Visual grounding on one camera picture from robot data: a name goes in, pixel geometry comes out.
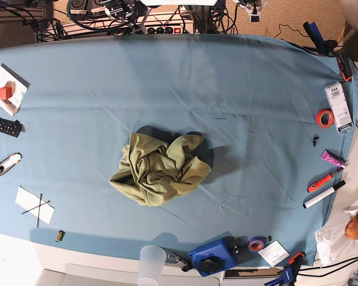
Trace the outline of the blue table cloth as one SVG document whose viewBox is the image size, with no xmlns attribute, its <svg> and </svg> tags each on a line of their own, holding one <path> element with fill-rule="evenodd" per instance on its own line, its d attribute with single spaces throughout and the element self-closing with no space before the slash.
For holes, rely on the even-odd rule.
<svg viewBox="0 0 358 286">
<path fill-rule="evenodd" d="M 262 36 L 124 36 L 1 49 L 1 64 L 30 86 L 24 132 L 0 133 L 0 161 L 22 155 L 0 178 L 0 234 L 54 245 L 62 230 L 60 248 L 126 259 L 148 244 L 185 254 L 261 235 L 313 263 L 333 197 L 305 209 L 306 188 L 329 169 L 324 150 L 347 157 L 353 137 L 316 124 L 325 87 L 342 83 L 357 109 L 357 79 L 343 82 L 335 58 Z M 133 132 L 202 135 L 195 155 L 210 174 L 190 194 L 140 206 L 109 183 Z M 20 186 L 50 201 L 50 224 L 21 214 Z"/>
</svg>

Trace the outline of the blue orange bar clamp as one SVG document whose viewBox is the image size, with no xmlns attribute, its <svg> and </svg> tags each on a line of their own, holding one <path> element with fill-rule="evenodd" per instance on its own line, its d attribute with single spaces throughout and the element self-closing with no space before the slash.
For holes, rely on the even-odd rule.
<svg viewBox="0 0 358 286">
<path fill-rule="evenodd" d="M 266 282 L 264 286 L 295 285 L 304 257 L 305 252 L 299 251 L 288 260 L 288 265 L 281 271 L 280 277 Z"/>
</svg>

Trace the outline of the purple tube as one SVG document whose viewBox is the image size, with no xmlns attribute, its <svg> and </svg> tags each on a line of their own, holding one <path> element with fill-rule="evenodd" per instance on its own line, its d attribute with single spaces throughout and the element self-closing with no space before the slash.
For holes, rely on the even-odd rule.
<svg viewBox="0 0 358 286">
<path fill-rule="evenodd" d="M 330 164 L 335 165 L 336 167 L 346 167 L 346 163 L 338 158 L 335 154 L 331 153 L 328 150 L 324 150 L 324 152 L 321 155 L 321 159 L 323 161 L 327 161 Z"/>
</svg>

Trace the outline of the black remote control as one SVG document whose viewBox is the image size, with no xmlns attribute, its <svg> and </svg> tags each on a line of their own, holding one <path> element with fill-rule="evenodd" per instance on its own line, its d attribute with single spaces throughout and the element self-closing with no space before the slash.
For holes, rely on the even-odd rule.
<svg viewBox="0 0 358 286">
<path fill-rule="evenodd" d="M 0 117 L 0 133 L 17 138 L 22 128 L 23 125 L 18 120 L 10 121 Z"/>
</svg>

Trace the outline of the white power strip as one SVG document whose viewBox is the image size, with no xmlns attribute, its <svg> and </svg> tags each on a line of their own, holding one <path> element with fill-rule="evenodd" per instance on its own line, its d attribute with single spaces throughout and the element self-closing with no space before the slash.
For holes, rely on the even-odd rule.
<svg viewBox="0 0 358 286">
<path fill-rule="evenodd" d="M 183 33 L 197 34 L 195 23 L 179 13 L 152 13 L 139 17 L 135 33 L 180 35 Z"/>
</svg>

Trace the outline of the white notepad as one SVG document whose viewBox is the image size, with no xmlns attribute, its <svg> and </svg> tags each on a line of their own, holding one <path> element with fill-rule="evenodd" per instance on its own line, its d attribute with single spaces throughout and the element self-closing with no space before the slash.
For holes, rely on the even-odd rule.
<svg viewBox="0 0 358 286">
<path fill-rule="evenodd" d="M 21 102 L 30 83 L 5 64 L 0 66 L 0 107 L 10 116 L 20 109 Z"/>
</svg>

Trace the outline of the white paper sheet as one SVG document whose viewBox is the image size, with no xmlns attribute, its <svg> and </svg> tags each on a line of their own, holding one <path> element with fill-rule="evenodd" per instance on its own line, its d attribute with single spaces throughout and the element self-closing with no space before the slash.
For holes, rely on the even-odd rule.
<svg viewBox="0 0 358 286">
<path fill-rule="evenodd" d="M 36 195 L 32 194 L 29 191 L 26 191 L 24 188 L 20 186 L 18 187 L 15 203 L 18 206 L 22 207 L 25 212 L 26 210 L 29 210 L 39 205 L 39 197 L 37 197 Z M 54 214 L 54 210 L 55 208 L 51 206 L 50 203 L 41 206 L 39 219 L 45 222 L 46 224 L 50 224 L 52 216 Z M 38 209 L 34 209 L 28 213 L 34 215 L 37 218 Z"/>
</svg>

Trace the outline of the white card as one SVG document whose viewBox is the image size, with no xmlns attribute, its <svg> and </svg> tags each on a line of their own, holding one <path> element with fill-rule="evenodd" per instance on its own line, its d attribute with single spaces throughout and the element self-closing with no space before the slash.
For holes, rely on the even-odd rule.
<svg viewBox="0 0 358 286">
<path fill-rule="evenodd" d="M 286 249 L 276 240 L 267 247 L 261 249 L 258 254 L 271 266 L 274 267 L 289 257 Z"/>
</svg>

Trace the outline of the orange pen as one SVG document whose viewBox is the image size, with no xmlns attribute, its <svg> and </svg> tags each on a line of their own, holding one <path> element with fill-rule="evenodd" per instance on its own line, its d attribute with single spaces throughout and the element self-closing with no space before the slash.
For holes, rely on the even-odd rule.
<svg viewBox="0 0 358 286">
<path fill-rule="evenodd" d="M 312 184 L 310 184 L 307 187 L 307 192 L 311 193 L 311 192 L 314 192 L 315 190 L 319 189 L 321 186 L 323 186 L 325 183 L 330 181 L 335 175 L 339 174 L 339 172 L 341 172 L 343 170 L 344 170 L 344 168 L 340 167 L 337 170 L 335 170 L 334 172 L 327 174 L 324 178 L 319 179 L 316 182 L 313 182 Z"/>
</svg>

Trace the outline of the blue plastic box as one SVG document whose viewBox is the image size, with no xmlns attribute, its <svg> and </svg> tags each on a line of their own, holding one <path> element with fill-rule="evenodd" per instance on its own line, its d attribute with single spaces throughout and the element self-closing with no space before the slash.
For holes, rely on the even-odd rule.
<svg viewBox="0 0 358 286">
<path fill-rule="evenodd" d="M 233 250 L 231 250 L 225 238 L 221 238 L 211 243 L 202 245 L 196 248 L 195 250 L 188 252 L 187 255 L 190 259 L 192 267 L 195 268 L 203 277 L 209 276 L 206 273 L 200 272 L 198 270 L 199 262 L 204 258 L 212 257 L 212 256 L 219 258 L 220 270 L 217 273 L 226 271 L 237 265 L 236 254 L 234 253 Z"/>
</svg>

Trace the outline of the white plastic bag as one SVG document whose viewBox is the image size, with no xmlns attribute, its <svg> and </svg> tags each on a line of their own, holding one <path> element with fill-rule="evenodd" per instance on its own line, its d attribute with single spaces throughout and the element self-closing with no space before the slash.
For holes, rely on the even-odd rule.
<svg viewBox="0 0 358 286">
<path fill-rule="evenodd" d="M 345 236 L 345 227 L 358 213 L 358 199 L 350 206 L 336 212 L 314 233 L 316 249 L 322 266 L 328 266 L 351 249 L 358 246 L 358 240 Z"/>
</svg>

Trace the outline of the black knob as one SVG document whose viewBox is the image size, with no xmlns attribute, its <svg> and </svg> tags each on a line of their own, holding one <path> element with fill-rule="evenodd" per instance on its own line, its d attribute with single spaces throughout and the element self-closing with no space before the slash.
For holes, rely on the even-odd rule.
<svg viewBox="0 0 358 286">
<path fill-rule="evenodd" d="M 198 270 L 207 275 L 217 273 L 220 270 L 220 260 L 218 257 L 207 257 L 199 262 Z"/>
</svg>

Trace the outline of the metal carabiner keyring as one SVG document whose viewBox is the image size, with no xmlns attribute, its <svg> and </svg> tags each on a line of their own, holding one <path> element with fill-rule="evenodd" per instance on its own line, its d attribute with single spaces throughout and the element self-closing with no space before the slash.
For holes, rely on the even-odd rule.
<svg viewBox="0 0 358 286">
<path fill-rule="evenodd" d="M 188 272 L 189 270 L 193 269 L 192 265 L 189 262 L 187 262 L 175 253 L 169 253 L 168 258 L 169 260 L 175 261 L 183 272 Z"/>
</svg>

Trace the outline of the red cube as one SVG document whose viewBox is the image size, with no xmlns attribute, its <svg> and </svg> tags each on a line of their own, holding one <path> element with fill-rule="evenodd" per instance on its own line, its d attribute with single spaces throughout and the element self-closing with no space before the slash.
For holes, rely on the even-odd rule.
<svg viewBox="0 0 358 286">
<path fill-rule="evenodd" d="M 13 95 L 12 88 L 10 86 L 4 86 L 0 88 L 0 100 L 8 100 Z"/>
</svg>

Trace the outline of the olive green t-shirt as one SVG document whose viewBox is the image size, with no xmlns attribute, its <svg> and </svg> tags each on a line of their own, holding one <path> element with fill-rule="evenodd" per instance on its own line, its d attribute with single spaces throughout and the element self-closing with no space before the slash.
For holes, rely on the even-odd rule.
<svg viewBox="0 0 358 286">
<path fill-rule="evenodd" d="M 158 207 L 187 195 L 211 172 L 208 163 L 193 155 L 201 141 L 201 135 L 187 134 L 169 144 L 132 133 L 109 183 L 141 206 Z"/>
</svg>

